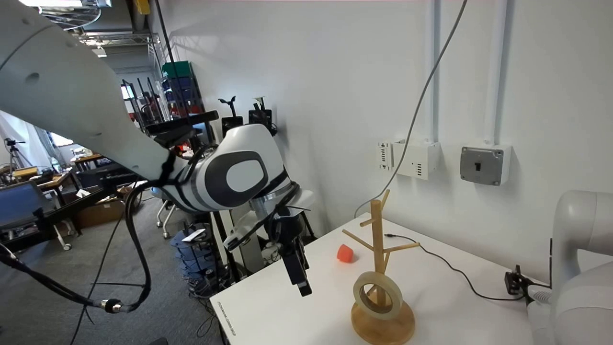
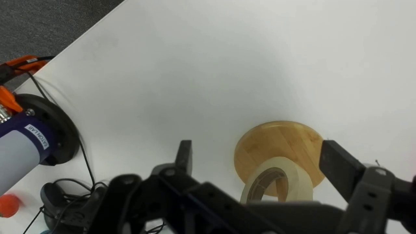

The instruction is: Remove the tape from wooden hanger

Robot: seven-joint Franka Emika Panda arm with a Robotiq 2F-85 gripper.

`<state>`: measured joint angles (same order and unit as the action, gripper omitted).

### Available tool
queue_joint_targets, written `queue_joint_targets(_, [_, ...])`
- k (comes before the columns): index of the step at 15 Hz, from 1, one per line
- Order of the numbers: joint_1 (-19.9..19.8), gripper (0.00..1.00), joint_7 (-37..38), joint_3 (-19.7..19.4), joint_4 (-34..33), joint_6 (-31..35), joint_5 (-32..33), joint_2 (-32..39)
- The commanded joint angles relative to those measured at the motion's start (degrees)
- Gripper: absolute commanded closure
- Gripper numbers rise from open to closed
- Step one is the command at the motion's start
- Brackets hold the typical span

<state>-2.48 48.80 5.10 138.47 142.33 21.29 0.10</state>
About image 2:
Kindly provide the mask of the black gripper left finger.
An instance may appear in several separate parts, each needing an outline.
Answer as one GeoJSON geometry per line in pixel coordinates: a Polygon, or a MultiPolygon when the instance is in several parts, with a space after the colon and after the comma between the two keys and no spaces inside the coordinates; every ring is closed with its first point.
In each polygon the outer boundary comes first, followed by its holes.
{"type": "Polygon", "coordinates": [[[174,165],[185,172],[193,170],[193,141],[182,140],[178,146],[174,165]]]}

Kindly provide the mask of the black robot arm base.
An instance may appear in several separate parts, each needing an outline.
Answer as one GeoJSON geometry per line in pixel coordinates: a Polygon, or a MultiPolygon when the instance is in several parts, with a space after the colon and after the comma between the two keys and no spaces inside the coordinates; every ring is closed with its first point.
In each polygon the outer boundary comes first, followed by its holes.
{"type": "Polygon", "coordinates": [[[79,149],[79,133],[70,116],[44,97],[20,93],[16,98],[25,110],[33,110],[34,116],[52,131],[52,150],[42,165],[55,166],[70,161],[79,149]]]}

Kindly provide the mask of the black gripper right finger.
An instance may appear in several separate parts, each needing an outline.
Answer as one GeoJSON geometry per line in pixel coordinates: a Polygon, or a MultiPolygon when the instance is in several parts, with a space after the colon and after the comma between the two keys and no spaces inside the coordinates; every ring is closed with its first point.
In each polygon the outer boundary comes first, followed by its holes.
{"type": "Polygon", "coordinates": [[[337,234],[385,234],[394,175],[365,166],[336,140],[323,141],[320,168],[347,201],[337,234]]]}

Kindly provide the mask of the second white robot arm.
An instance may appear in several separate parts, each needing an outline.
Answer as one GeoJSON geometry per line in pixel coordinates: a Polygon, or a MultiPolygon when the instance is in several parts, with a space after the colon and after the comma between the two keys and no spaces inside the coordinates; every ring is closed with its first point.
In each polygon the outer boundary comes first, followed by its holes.
{"type": "MultiPolygon", "coordinates": [[[[1,193],[37,165],[68,162],[81,149],[79,133],[69,116],[17,114],[1,123],[1,193]]],[[[341,155],[325,175],[338,172],[336,188],[347,200],[345,210],[315,201],[238,202],[212,183],[191,176],[193,140],[180,142],[176,161],[155,166],[152,175],[115,176],[107,187],[92,188],[78,207],[86,214],[73,234],[144,234],[146,222],[163,219],[181,234],[384,234],[394,218],[393,179],[381,167],[365,167],[334,140],[324,140],[324,157],[341,155]]]]}

